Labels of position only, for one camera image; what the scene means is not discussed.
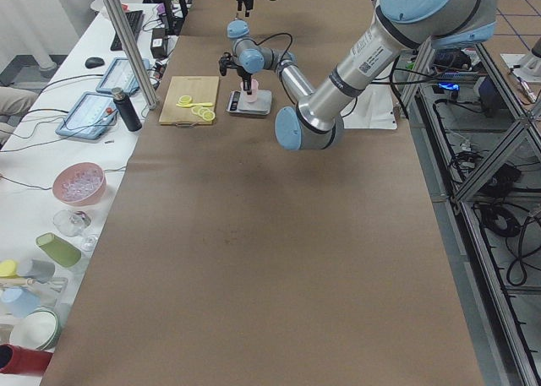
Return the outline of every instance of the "white bowl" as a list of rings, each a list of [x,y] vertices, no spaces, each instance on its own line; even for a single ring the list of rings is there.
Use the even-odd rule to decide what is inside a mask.
[[[35,311],[14,325],[9,343],[32,350],[45,350],[57,338],[57,315],[47,310]]]

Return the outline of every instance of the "label on robot arm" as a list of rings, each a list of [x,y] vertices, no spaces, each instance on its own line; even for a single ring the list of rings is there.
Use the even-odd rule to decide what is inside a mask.
[[[368,30],[352,48],[353,63],[365,76],[372,76],[381,65],[385,65],[392,52],[382,46]]]

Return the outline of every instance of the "pants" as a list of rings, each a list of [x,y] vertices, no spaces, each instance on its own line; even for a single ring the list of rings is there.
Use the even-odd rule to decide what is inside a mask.
[[[0,86],[0,117],[22,117],[32,107],[37,94],[28,90],[4,88]],[[4,145],[15,130],[6,122],[0,122],[0,145]]]

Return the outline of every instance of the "pink bowl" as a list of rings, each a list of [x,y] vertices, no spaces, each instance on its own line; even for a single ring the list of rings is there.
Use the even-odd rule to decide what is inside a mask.
[[[106,187],[100,166],[81,162],[60,172],[52,184],[52,194],[70,206],[87,206],[98,203]]]

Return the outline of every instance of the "pink object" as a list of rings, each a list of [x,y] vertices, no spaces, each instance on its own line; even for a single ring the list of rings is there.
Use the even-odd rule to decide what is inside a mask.
[[[240,84],[240,94],[244,98],[244,101],[247,103],[253,103],[257,100],[257,89],[259,88],[260,84],[256,79],[252,79],[252,95],[249,95],[243,90],[243,83]]]
[[[70,206],[87,206],[100,201],[107,181],[103,170],[92,162],[71,165],[52,184],[54,197]]]
[[[0,373],[13,375],[43,376],[52,353],[35,351],[18,345],[0,345]]]

